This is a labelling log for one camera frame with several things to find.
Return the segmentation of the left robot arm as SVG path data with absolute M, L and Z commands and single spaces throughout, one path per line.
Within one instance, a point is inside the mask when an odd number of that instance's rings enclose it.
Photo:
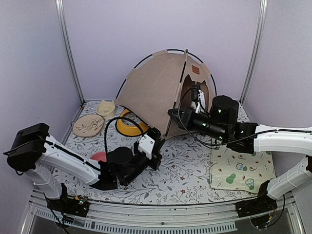
M 60 169 L 86 185 L 101 191 L 128 186 L 146 168 L 157 170 L 165 140 L 156 128 L 149 129 L 134 148 L 122 146 L 109 152 L 96 153 L 91 158 L 81 156 L 58 142 L 45 123 L 17 132 L 11 149 L 4 152 L 8 165 L 17 172 L 29 175 L 49 199 L 63 212 L 73 204 L 64 193 L 65 187 L 52 180 L 47 166 Z

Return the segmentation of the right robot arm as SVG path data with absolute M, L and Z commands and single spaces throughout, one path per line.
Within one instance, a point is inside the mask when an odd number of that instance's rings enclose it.
M 286 152 L 302 154 L 301 161 L 276 179 L 261 184 L 252 202 L 261 213 L 285 193 L 312 177 L 312 129 L 272 127 L 253 122 L 238 122 L 239 103 L 228 96 L 216 96 L 209 113 L 192 108 L 168 110 L 172 120 L 187 133 L 199 132 L 215 140 L 215 146 L 226 146 L 237 153 Z

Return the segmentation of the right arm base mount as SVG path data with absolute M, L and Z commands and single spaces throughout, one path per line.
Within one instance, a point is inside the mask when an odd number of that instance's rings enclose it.
M 260 213 L 275 210 L 277 208 L 276 200 L 271 198 L 254 198 L 235 203 L 235 210 L 238 217 L 247 217 Z

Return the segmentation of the beige pet tent fabric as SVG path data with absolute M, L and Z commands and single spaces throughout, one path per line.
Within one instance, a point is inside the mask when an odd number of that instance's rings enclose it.
M 190 107 L 190 96 L 184 96 L 184 93 L 198 82 L 205 95 L 206 110 L 209 110 L 212 105 L 212 99 L 215 96 L 212 79 L 200 80 L 195 78 L 195 74 L 189 72 L 184 76 L 180 92 L 175 108 Z M 168 110 L 172 108 L 176 88 L 179 81 L 144 81 L 139 84 L 137 80 L 134 83 L 126 85 L 122 91 L 121 97 L 116 98 L 115 103 L 122 106 L 150 127 L 156 127 L 160 130 L 163 137 L 169 122 Z M 178 128 L 177 124 L 171 122 L 168 136 L 171 138 L 185 133 L 184 130 Z

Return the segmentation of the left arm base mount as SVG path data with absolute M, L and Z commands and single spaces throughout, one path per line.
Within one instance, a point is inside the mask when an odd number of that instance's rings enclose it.
M 59 199 L 49 199 L 46 197 L 47 207 L 65 215 L 75 215 L 87 217 L 90 203 L 81 199 L 70 197 L 60 197 Z

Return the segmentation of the black tent pole two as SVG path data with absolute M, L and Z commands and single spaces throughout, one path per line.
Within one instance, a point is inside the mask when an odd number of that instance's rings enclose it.
M 181 82 L 182 82 L 182 79 L 183 79 L 183 75 L 184 75 L 184 71 L 185 71 L 185 67 L 186 67 L 186 63 L 187 63 L 187 57 L 188 57 L 188 49 L 185 49 L 184 50 L 184 63 L 183 63 L 183 67 L 182 67 L 182 72 L 181 72 L 181 75 L 180 75 L 180 79 L 179 79 L 179 83 L 178 83 L 178 86 L 176 88 L 176 91 L 175 91 L 175 99 L 174 99 L 174 103 L 173 103 L 173 106 L 171 109 L 174 109 L 176 107 L 176 103 L 177 103 L 177 99 L 178 99 L 178 94 L 180 92 L 180 86 L 181 86 Z M 168 122 L 168 125 L 167 125 L 167 129 L 166 129 L 166 132 L 165 132 L 165 137 L 168 136 L 168 133 L 169 133 L 169 129 L 170 129 L 170 125 L 171 125 L 171 122 L 172 122 L 172 118 L 170 117 L 169 118 L 169 122 Z

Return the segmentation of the black tent pole one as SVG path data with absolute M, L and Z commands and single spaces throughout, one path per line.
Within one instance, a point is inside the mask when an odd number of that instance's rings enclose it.
M 126 85 L 139 84 L 144 81 L 182 81 L 189 72 L 195 74 L 196 79 L 212 79 L 214 93 L 217 94 L 215 80 L 206 64 L 196 55 L 181 49 L 167 49 L 150 54 L 142 59 L 127 75 L 116 98 L 121 97 Z

